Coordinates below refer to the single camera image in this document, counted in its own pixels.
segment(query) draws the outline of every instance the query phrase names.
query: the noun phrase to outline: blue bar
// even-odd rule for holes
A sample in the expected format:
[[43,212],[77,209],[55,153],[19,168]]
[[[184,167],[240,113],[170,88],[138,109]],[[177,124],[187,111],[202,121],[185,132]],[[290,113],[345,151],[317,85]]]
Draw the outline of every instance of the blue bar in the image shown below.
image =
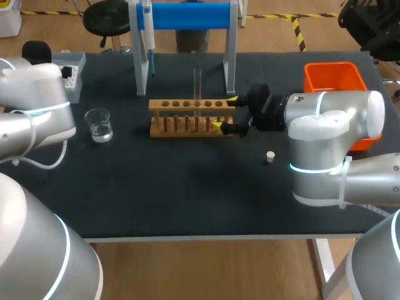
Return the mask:
[[[144,29],[143,8],[136,4],[137,26]],[[153,3],[154,29],[229,29],[230,4],[220,3]]]

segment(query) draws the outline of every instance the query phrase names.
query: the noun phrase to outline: test tube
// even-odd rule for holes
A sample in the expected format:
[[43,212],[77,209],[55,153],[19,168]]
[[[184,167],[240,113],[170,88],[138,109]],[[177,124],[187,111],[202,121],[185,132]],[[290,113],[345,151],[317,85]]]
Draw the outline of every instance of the test tube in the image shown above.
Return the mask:
[[[199,67],[193,70],[193,99],[194,105],[196,105],[196,100],[201,100],[201,69]],[[200,116],[199,111],[194,111],[193,116]]]

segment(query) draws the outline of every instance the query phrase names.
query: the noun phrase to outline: table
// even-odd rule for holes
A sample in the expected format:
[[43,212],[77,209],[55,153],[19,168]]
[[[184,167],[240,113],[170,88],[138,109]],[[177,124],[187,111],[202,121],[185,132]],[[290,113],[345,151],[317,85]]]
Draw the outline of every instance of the table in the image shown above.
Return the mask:
[[[386,102],[382,139],[363,155],[400,151],[400,122],[368,53],[238,54],[236,92],[268,83],[275,94],[301,89],[309,62],[352,61],[369,89]],[[136,97],[130,55],[88,54],[77,126],[55,170],[21,163],[0,171],[31,191],[86,239],[315,238],[365,233],[382,217],[357,206],[308,207],[291,191],[286,132],[258,132],[220,139],[150,139],[148,99],[193,96],[193,68],[202,68],[203,98],[226,99],[222,54],[157,54],[147,96]],[[94,144],[84,113],[111,112],[113,139]],[[237,109],[240,118],[245,109]],[[52,163],[61,145],[28,156]],[[276,157],[263,164],[267,151]]]

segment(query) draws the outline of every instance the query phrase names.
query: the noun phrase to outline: yellow black tape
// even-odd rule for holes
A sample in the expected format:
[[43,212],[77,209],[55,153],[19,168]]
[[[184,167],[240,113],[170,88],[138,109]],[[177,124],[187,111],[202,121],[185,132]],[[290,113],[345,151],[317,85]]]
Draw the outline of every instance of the yellow black tape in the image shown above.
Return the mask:
[[296,34],[297,44],[299,45],[300,52],[307,52],[306,44],[304,43],[303,35],[300,31],[300,24],[298,17],[292,17],[292,25],[294,33]]
[[[21,11],[23,15],[64,15],[64,16],[77,16],[76,11]],[[292,18],[337,18],[339,14],[252,14],[247,15],[247,19],[292,19]]]
[[292,18],[337,18],[339,14],[252,14],[247,15],[246,19],[276,19],[283,18],[289,19]]
[[77,16],[78,12],[77,11],[21,11],[22,15],[47,15],[47,14],[52,14],[52,15],[65,15],[65,16]]

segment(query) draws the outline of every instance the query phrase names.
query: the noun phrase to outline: wooden test tube rack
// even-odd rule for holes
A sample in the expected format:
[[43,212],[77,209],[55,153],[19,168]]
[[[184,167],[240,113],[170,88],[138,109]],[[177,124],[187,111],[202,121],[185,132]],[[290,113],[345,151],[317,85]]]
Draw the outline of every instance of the wooden test tube rack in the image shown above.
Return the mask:
[[[226,137],[216,131],[212,122],[233,123],[231,114],[234,106],[228,106],[226,100],[149,100],[151,118],[150,136],[152,138],[221,138]],[[199,111],[203,116],[160,116],[162,113]],[[223,116],[210,116],[219,112]]]

